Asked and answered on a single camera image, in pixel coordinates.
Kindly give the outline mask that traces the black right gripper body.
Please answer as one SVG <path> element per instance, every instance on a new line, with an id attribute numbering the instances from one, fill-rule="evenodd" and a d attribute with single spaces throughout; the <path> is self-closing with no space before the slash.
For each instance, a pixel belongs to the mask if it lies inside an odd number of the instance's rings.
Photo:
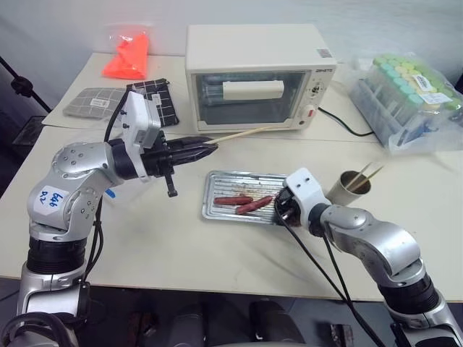
<path id="1" fill-rule="evenodd" d="M 275 221 L 278 225 L 285 222 L 289 226 L 301 226 L 300 207 L 294 199 L 294 194 L 288 188 L 278 192 L 273 200 Z"/>

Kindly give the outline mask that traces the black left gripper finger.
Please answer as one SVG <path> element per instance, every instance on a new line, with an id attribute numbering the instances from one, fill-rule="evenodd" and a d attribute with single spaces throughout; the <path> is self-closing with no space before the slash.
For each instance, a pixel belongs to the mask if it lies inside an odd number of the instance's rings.
<path id="1" fill-rule="evenodd" d="M 195 162 L 209 156 L 218 149 L 217 144 L 197 143 L 186 145 L 173 152 L 174 162 Z"/>
<path id="2" fill-rule="evenodd" d="M 180 137 L 177 139 L 169 140 L 169 148 L 171 150 L 183 150 L 203 145 L 209 146 L 208 141 L 211 140 L 212 138 L 205 136 Z"/>

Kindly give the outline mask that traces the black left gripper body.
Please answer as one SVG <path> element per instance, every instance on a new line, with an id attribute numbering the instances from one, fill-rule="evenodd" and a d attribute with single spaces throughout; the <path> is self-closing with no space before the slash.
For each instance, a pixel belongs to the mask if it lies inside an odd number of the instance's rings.
<path id="1" fill-rule="evenodd" d="M 141 155 L 146 173 L 156 178 L 164 177 L 169 197 L 178 195 L 175 189 L 172 175 L 174 174 L 174 156 L 182 149 L 182 143 L 178 140 L 167 140 L 161 130 L 153 146 L 145 150 Z"/>

